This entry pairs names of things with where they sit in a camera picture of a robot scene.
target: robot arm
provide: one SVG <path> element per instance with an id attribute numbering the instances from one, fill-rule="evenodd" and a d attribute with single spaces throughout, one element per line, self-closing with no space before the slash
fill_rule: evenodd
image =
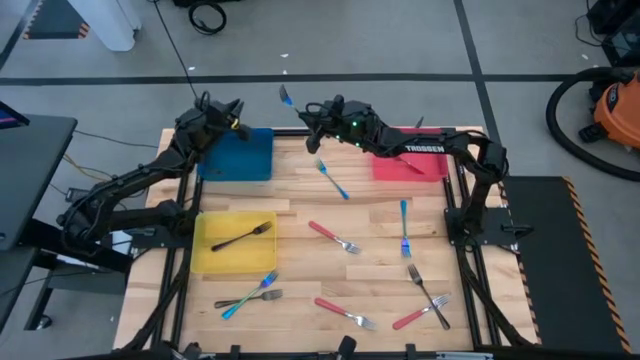
<path id="1" fill-rule="evenodd" d="M 280 98 L 293 104 L 284 87 Z M 345 102 L 341 95 L 324 103 L 309 103 L 298 117 L 311 130 L 307 150 L 315 154 L 322 137 L 333 137 L 371 152 L 378 157 L 395 157 L 405 153 L 449 154 L 460 160 L 476 182 L 471 196 L 462 204 L 461 226 L 471 236 L 482 233 L 485 202 L 493 184 L 504 178 L 508 171 L 507 150 L 476 131 L 443 130 L 439 134 L 408 134 L 389 127 L 371 105 L 359 101 Z M 477 159 L 468 150 L 469 145 L 479 147 Z"/>
<path id="2" fill-rule="evenodd" d="M 188 214 L 173 200 L 163 201 L 150 209 L 114 211 L 114 207 L 158 181 L 190 173 L 224 133 L 232 131 L 247 140 L 250 128 L 241 125 L 239 120 L 243 104 L 239 99 L 229 104 L 211 101 L 205 92 L 196 100 L 194 108 L 176 119 L 169 147 L 154 161 L 95 185 L 58 216 L 57 223 L 63 228 L 63 243 L 76 252 L 86 253 L 83 244 L 93 243 L 110 231 L 149 225 L 164 225 L 186 234 L 190 225 L 183 220 Z"/>

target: black table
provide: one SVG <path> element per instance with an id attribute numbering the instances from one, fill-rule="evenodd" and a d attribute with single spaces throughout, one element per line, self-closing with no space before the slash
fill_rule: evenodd
<path id="1" fill-rule="evenodd" d="M 38 247 L 16 245 L 27 232 L 78 123 L 65 117 L 27 118 L 29 126 L 0 130 L 0 331 L 40 253 Z"/>

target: wooden tabletop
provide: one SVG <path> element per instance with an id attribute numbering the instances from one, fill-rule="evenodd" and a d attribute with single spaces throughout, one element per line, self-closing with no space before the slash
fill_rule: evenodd
<path id="1" fill-rule="evenodd" d="M 165 129 L 160 149 L 169 144 L 173 129 Z M 218 300 L 240 298 L 264 274 L 191 274 L 180 348 L 197 341 L 205 352 L 228 352 L 241 345 L 243 352 L 334 351 L 344 335 L 358 341 L 358 351 L 404 351 L 414 343 L 419 351 L 465 350 L 472 343 L 467 324 L 455 250 L 447 240 L 443 219 L 446 199 L 441 182 L 375 182 L 370 155 L 359 149 L 323 140 L 320 154 L 334 179 L 351 195 L 343 200 L 314 167 L 304 138 L 277 137 L 274 142 L 273 179 L 266 183 L 206 183 L 203 211 L 275 211 L 277 213 L 277 269 L 272 286 L 283 289 L 276 301 L 247 303 L 230 320 Z M 449 160 L 454 185 L 453 161 Z M 468 175 L 470 186 L 473 177 Z M 187 198 L 193 192 L 191 176 Z M 147 206 L 175 198 L 179 180 L 162 181 L 149 190 Z M 454 186 L 460 204 L 457 185 Z M 400 256 L 402 223 L 400 200 L 408 201 L 408 235 L 413 258 Z M 493 189 L 489 206 L 501 203 Z M 344 239 L 360 245 L 360 255 L 346 253 L 338 244 L 308 226 L 317 221 Z M 515 256 L 496 247 L 483 247 L 493 298 L 507 318 L 532 342 L 534 325 Z M 114 348 L 126 344 L 142 326 L 158 301 L 166 250 L 149 251 L 136 261 L 122 307 Z M 176 268 L 181 254 L 177 255 Z M 451 294 L 442 309 L 451 330 L 441 328 L 435 314 L 427 313 L 401 330 L 396 320 L 427 305 L 409 278 L 407 264 L 415 263 L 432 296 Z M 365 315 L 376 331 L 313 303 L 322 297 L 348 311 Z M 488 343 L 484 312 L 478 305 L 483 340 Z M 173 309 L 165 318 L 164 337 L 170 336 Z"/>

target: concrete floor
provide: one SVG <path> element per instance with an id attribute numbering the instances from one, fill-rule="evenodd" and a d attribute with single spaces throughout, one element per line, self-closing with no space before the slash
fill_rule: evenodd
<path id="1" fill-rule="evenodd" d="M 20 39 L 4 66 L 0 62 L 0 99 L 25 113 L 75 117 L 80 130 L 155 144 L 161 129 L 172 126 L 173 119 L 190 107 L 192 94 L 188 85 L 171 83 L 183 75 L 182 69 L 153 5 L 145 0 L 131 2 L 143 22 L 132 51 L 109 52 L 93 33 L 83 40 Z M 30 1 L 0 0 L 3 9 L 5 3 L 10 11 L 0 13 L 0 49 Z M 494 120 L 487 113 L 488 104 L 508 148 L 513 175 L 573 178 L 627 335 L 638 351 L 640 279 L 634 276 L 633 264 L 640 255 L 636 241 L 640 185 L 599 173 L 553 142 L 544 124 L 544 109 L 557 83 L 487 82 L 488 102 L 483 104 L 473 82 L 481 75 L 472 71 L 466 50 L 469 44 L 464 42 L 458 20 L 464 9 L 485 75 L 571 74 L 608 65 L 600 48 L 584 45 L 573 36 L 573 21 L 585 12 L 584 1 L 243 0 L 223 4 L 229 23 L 215 37 L 194 32 L 186 11 L 173 7 L 169 0 L 159 5 L 186 65 L 193 67 L 193 76 L 282 75 L 286 70 L 290 75 L 377 73 L 401 80 L 398 74 L 402 73 L 444 74 L 445 78 L 433 76 L 440 81 L 428 81 L 429 76 L 423 81 L 349 81 L 337 76 L 336 81 L 310 78 L 287 85 L 298 103 L 329 99 L 336 93 L 370 102 L 392 125 L 412 125 L 420 116 L 425 117 L 425 125 L 486 126 L 485 120 L 491 125 Z M 127 77 L 149 77 L 152 84 L 104 84 Z M 212 77 L 214 83 L 202 80 L 195 87 L 209 90 L 222 101 L 241 97 L 246 102 L 243 121 L 251 126 L 302 125 L 278 103 L 279 82 L 264 77 L 255 77 L 257 83 L 246 82 L 249 78 L 229 83 Z M 20 85 L 30 79 L 39 86 Z M 93 85 L 47 85 L 78 79 Z M 588 106 L 584 88 L 566 95 L 558 117 L 568 132 L 587 123 Z M 598 144 L 594 152 L 615 157 L 614 161 L 633 169 L 639 167 L 637 158 L 619 146 Z M 68 153 L 82 165 L 109 173 L 124 172 L 154 156 L 152 149 L 82 135 L 74 137 Z M 52 183 L 62 189 L 91 185 L 90 179 L 65 163 Z M 143 199 L 133 199 L 127 205 L 143 203 Z M 65 208 L 62 196 L 49 191 L 37 217 L 53 223 Z M 36 270 L 31 275 L 40 276 L 42 272 Z M 22 326 L 37 288 L 23 290 L 0 335 L 0 358 L 55 359 L 111 349 L 120 296 L 55 291 L 47 308 L 54 326 L 24 332 Z"/>

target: white object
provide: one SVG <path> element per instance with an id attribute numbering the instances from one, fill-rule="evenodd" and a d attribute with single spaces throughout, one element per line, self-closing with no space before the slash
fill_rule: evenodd
<path id="1" fill-rule="evenodd" d="M 130 0 L 69 0 L 91 31 L 111 51 L 133 49 L 134 31 L 142 27 Z"/>

